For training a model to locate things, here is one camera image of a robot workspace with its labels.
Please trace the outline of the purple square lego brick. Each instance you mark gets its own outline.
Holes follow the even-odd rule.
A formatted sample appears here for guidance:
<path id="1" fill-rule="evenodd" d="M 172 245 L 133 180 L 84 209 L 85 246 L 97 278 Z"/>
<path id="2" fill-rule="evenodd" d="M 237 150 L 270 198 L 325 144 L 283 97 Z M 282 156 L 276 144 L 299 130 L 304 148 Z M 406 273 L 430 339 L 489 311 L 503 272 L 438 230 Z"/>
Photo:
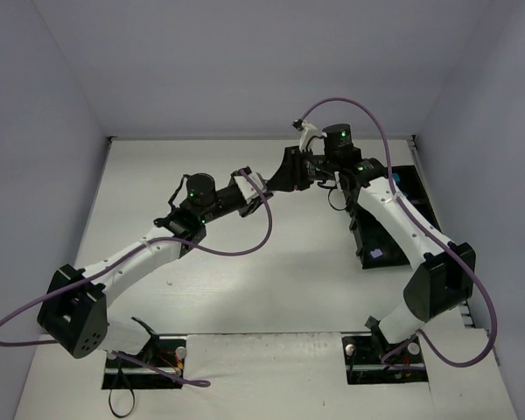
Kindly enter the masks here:
<path id="1" fill-rule="evenodd" d="M 380 248 L 375 248 L 369 252 L 369 255 L 373 259 L 381 259 L 384 257 L 384 254 Z"/>

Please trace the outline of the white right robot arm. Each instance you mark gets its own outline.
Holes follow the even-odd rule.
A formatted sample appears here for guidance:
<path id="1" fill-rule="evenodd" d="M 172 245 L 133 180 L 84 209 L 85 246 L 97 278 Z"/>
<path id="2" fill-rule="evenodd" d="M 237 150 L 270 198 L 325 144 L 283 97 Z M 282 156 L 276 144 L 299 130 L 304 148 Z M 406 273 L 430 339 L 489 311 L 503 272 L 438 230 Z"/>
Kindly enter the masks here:
<path id="1" fill-rule="evenodd" d="M 353 219 L 359 212 L 369 214 L 413 269 L 402 302 L 372 326 L 375 334 L 390 345 L 398 344 L 472 295 L 476 259 L 472 248 L 455 244 L 430 224 L 396 185 L 391 167 L 362 156 L 348 124 L 318 129 L 296 120 L 294 126 L 301 134 L 299 144 L 285 150 L 268 189 L 303 191 L 317 181 L 334 182 Z"/>

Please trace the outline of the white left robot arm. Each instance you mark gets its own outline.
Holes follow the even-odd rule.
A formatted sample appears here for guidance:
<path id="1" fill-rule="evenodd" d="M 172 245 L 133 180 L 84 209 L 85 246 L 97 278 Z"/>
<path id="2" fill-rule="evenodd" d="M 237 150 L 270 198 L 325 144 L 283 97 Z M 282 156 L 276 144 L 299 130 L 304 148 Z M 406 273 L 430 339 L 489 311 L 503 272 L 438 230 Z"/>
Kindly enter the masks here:
<path id="1" fill-rule="evenodd" d="M 186 197 L 156 218 L 150 232 L 101 262 L 76 269 L 67 264 L 52 278 L 37 321 L 75 359 L 95 350 L 137 355 L 155 350 L 159 335 L 137 317 L 120 320 L 109 307 L 155 270 L 200 249 L 206 225 L 237 212 L 246 217 L 271 197 L 263 177 L 249 168 L 235 171 L 217 189 L 205 173 L 184 176 Z"/>

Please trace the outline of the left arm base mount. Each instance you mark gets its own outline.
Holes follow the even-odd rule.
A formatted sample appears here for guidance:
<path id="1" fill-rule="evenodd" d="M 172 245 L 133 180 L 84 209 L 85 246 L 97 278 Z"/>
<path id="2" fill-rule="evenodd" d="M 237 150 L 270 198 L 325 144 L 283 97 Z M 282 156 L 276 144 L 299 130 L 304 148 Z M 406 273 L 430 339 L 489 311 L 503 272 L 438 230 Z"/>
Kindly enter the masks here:
<path id="1" fill-rule="evenodd" d="M 148 324 L 139 318 L 133 317 L 132 321 L 140 325 L 140 330 L 149 334 L 149 341 L 140 352 L 129 357 L 153 366 L 167 374 L 184 378 L 186 337 L 164 337 L 157 333 Z M 105 370 L 102 380 L 102 389 L 117 390 L 155 390 L 155 389 L 182 389 L 180 382 L 168 379 L 164 375 L 132 361 L 120 358 L 105 361 Z"/>

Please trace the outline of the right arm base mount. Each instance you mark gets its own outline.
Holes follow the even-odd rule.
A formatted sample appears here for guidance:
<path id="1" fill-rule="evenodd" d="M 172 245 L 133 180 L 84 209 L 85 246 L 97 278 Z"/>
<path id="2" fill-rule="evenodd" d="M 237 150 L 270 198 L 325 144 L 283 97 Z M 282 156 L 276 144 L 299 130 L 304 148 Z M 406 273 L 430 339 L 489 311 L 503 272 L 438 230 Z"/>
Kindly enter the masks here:
<path id="1" fill-rule="evenodd" d="M 360 385 L 403 385 L 429 381 L 418 337 L 384 344 L 368 334 L 343 335 L 346 382 Z"/>

